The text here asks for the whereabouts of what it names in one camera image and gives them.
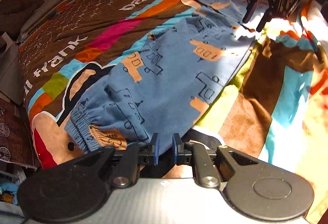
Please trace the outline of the blue car print pants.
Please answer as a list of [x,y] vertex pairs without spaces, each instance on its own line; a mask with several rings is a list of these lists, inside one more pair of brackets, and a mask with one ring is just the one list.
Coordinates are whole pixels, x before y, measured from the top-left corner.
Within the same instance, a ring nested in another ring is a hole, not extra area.
[[81,96],[65,125],[70,150],[123,150],[158,135],[158,153],[208,110],[250,54],[268,3],[243,23],[246,0],[182,0],[191,8],[123,58]]

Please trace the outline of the paul frank colourful bedspread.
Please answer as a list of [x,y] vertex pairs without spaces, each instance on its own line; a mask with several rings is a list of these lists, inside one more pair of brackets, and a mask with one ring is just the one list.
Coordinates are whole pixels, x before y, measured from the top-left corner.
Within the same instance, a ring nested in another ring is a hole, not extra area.
[[[149,34],[173,27],[197,7],[190,0],[69,0],[19,49],[24,104],[33,147],[44,169],[77,157],[58,123],[84,83],[139,50]],[[242,67],[187,140],[220,142],[294,169],[314,188],[307,220],[327,214],[327,56],[302,30],[327,44],[327,24],[310,1],[299,17],[273,19]]]

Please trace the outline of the blue dotted wardrobe curtain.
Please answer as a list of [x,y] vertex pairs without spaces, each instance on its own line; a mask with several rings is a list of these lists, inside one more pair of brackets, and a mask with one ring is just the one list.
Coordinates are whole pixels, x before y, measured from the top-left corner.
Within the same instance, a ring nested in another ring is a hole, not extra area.
[[30,136],[15,106],[1,99],[1,161],[35,168]]

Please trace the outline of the teal toy on floor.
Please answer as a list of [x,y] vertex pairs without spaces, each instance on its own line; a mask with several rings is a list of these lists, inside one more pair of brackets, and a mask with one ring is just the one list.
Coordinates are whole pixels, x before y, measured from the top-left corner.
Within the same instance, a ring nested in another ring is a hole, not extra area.
[[0,181],[1,196],[0,199],[2,202],[7,202],[9,204],[18,205],[17,191],[19,185],[8,181],[6,179],[1,179]]

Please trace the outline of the grey bedside cabinet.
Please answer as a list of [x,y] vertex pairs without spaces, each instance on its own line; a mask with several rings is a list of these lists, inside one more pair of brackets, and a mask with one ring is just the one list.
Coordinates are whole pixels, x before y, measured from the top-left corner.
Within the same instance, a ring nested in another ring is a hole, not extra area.
[[17,105],[23,102],[18,45],[6,32],[1,35],[1,94]]

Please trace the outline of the grey pillow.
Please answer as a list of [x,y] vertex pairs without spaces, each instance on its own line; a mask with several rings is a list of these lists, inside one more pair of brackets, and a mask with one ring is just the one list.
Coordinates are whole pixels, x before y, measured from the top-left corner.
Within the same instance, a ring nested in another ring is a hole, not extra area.
[[28,35],[28,31],[33,28],[43,17],[54,10],[64,0],[44,0],[41,6],[36,9],[32,16],[25,22],[20,29],[18,41],[23,42]]

